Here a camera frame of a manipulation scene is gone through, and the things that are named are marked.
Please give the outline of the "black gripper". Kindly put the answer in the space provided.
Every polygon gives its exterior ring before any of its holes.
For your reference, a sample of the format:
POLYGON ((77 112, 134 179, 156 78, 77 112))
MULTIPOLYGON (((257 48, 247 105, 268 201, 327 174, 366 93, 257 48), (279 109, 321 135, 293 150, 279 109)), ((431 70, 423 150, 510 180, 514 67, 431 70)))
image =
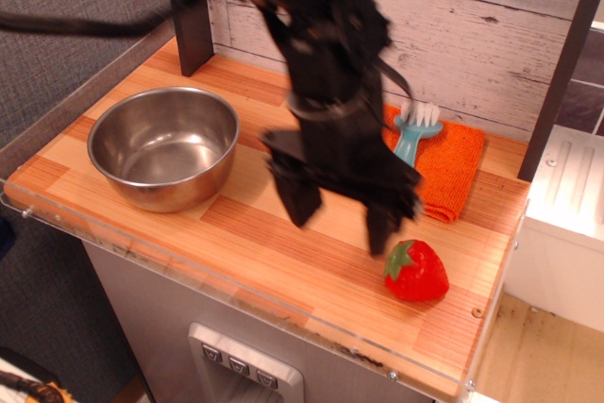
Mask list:
POLYGON ((419 210, 421 177, 385 144, 381 97, 359 94, 321 106, 293 95, 288 107, 299 128, 268 130, 261 141, 290 220, 303 227, 321 206, 321 189, 356 199, 366 207, 369 253, 383 254, 403 218, 419 210))

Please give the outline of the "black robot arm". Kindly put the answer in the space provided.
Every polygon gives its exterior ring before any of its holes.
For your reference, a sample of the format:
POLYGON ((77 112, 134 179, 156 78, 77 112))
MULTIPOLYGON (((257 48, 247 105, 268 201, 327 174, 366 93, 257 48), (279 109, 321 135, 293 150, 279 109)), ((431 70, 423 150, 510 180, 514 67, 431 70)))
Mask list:
POLYGON ((248 0, 260 11, 287 64, 295 130, 269 130, 277 192, 292 222, 320 208, 322 190, 366 208, 370 252, 381 254, 402 221, 416 213, 420 176, 382 138, 382 59, 387 20, 374 0, 248 0))

